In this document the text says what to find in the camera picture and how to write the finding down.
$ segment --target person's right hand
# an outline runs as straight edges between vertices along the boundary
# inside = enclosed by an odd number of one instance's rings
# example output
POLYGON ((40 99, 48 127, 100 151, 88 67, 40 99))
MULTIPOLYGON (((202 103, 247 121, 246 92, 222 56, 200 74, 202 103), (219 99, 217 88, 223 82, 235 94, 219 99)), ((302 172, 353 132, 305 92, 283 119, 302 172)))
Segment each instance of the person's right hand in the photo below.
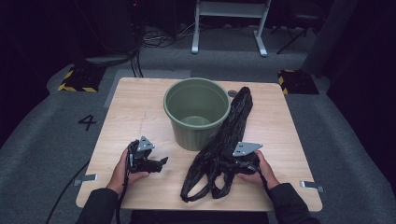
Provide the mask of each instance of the person's right hand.
MULTIPOLYGON (((264 158, 264 155, 262 155, 262 152, 259 150, 256 150, 254 152, 260 159, 260 169, 262 170, 262 175, 267 180, 268 189, 272 189, 272 188, 276 187, 277 185, 279 185, 279 181, 277 181, 270 164, 264 158)), ((260 174, 258 172, 254 173, 253 175, 238 174, 237 176, 243 180, 246 180, 249 183, 257 184, 257 185, 263 187, 262 179, 260 178, 260 174)))

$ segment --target metal bracket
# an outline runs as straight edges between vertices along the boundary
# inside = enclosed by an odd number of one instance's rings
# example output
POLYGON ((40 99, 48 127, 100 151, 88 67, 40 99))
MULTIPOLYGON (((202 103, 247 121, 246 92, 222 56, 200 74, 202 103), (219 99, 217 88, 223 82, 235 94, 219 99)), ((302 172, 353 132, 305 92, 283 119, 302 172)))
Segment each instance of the metal bracket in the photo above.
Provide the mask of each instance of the metal bracket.
POLYGON ((73 186, 80 186, 84 181, 97 180, 98 175, 84 175, 80 180, 74 179, 73 186))
POLYGON ((154 144, 152 144, 145 136, 142 136, 139 141, 139 146, 137 147, 137 151, 146 151, 155 148, 154 144))
POLYGON ((322 186, 318 186, 315 182, 300 180, 300 187, 306 189, 317 189, 320 193, 324 192, 324 188, 322 186))
POLYGON ((262 147, 262 144, 259 143, 247 143, 247 142, 238 142, 235 150, 233 151, 234 157, 246 156, 247 154, 254 152, 255 150, 262 147))

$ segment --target black sleeve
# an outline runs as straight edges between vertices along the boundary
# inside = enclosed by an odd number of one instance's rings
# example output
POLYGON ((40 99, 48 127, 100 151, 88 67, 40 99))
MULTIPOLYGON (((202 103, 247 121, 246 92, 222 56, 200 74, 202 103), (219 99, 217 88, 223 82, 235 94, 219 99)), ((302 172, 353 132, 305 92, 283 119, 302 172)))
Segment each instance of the black sleeve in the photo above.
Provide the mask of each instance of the black sleeve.
POLYGON ((93 190, 76 223, 111 223, 118 199, 119 195, 112 189, 93 190))
POLYGON ((320 221, 311 216, 308 207, 290 183, 270 189, 276 219, 279 224, 317 224, 320 221))

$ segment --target carpet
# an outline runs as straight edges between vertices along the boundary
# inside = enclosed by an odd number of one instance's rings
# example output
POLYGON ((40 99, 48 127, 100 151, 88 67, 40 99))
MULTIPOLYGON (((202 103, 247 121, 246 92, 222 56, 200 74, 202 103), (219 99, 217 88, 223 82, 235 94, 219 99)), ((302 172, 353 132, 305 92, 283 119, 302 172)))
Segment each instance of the carpet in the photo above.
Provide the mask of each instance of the carpet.
MULTIPOLYGON (((175 78, 175 79, 184 79, 191 77, 190 70, 142 70, 142 74, 144 78, 175 78)), ((131 70, 121 69, 118 70, 113 84, 108 92, 108 96, 105 101, 104 107, 109 108, 111 104, 111 100, 113 99, 114 92, 116 91, 117 85, 119 84, 120 78, 122 77, 133 77, 134 74, 131 70)))

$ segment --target metal stand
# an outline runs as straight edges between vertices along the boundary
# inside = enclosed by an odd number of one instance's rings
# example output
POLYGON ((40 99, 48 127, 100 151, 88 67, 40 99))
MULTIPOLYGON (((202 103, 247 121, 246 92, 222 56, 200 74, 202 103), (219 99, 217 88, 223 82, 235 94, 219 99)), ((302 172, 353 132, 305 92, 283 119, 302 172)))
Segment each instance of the metal stand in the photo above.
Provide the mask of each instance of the metal stand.
POLYGON ((201 2, 197 0, 195 7, 195 32, 192 40, 192 53, 198 53, 199 43, 199 18, 200 16, 223 16, 223 17, 244 17, 261 18, 259 30, 253 31, 260 55, 267 56, 267 50, 262 42, 262 29, 268 15, 271 0, 265 4, 245 4, 245 3, 225 3, 225 2, 201 2))

